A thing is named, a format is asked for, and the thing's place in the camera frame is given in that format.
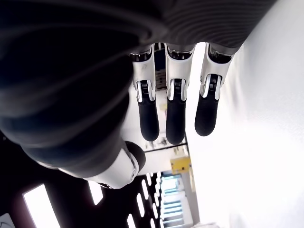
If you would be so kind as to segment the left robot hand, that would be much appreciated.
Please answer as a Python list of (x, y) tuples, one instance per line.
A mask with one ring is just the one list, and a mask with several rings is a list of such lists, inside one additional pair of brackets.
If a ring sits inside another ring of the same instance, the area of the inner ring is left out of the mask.
[(0, 129), (42, 166), (112, 189), (143, 163), (120, 130), (133, 48), (213, 41), (235, 48), (272, 0), (3, 0)]

